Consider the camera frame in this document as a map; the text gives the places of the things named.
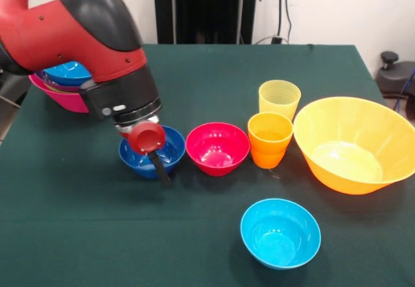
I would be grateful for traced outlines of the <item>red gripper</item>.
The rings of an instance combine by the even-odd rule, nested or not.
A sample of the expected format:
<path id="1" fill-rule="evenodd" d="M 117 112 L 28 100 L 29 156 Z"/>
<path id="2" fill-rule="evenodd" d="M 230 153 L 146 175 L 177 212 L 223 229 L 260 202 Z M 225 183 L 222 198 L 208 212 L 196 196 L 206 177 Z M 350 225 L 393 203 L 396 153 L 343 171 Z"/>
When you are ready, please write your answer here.
<path id="1" fill-rule="evenodd" d="M 170 178 L 156 150 L 163 147 L 166 134 L 163 127 L 154 122 L 143 121 L 136 124 L 127 137 L 131 149 L 141 155 L 148 154 L 162 183 L 168 187 Z"/>

